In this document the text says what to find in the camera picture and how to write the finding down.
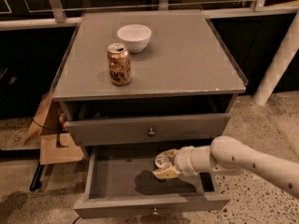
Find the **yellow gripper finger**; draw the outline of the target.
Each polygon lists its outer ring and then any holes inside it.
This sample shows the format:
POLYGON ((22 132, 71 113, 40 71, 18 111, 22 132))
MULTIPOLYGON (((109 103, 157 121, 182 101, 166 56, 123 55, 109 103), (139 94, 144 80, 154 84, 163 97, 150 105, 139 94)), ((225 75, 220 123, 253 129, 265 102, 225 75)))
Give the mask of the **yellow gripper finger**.
POLYGON ((178 153, 178 151, 176 149, 169 149, 167 151, 164 151, 162 153, 160 153, 157 156, 158 160, 173 160, 176 156, 176 154, 178 153))
POLYGON ((163 169, 156 169, 152 172, 158 179, 174 179, 180 174, 180 171, 175 166, 169 166, 163 169))

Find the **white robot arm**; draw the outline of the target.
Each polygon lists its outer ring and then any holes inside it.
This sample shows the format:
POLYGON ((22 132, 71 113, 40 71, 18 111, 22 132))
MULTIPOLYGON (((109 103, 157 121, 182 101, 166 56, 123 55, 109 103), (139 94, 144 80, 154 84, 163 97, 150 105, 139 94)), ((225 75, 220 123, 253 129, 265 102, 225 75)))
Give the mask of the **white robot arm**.
POLYGON ((197 176, 200 173, 236 175, 247 170, 299 198, 299 164, 259 152, 229 137, 216 137, 209 146, 169 149, 154 159, 158 179, 197 176))

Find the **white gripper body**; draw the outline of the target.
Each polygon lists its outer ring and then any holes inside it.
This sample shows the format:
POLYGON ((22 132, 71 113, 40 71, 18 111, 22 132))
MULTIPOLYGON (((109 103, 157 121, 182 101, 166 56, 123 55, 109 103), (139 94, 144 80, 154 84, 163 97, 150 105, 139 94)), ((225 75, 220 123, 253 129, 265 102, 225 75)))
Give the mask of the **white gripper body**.
POLYGON ((198 173, 192 165, 192 152, 194 147, 183 147, 177 151, 174 164, 176 169, 185 176, 195 176, 198 173))

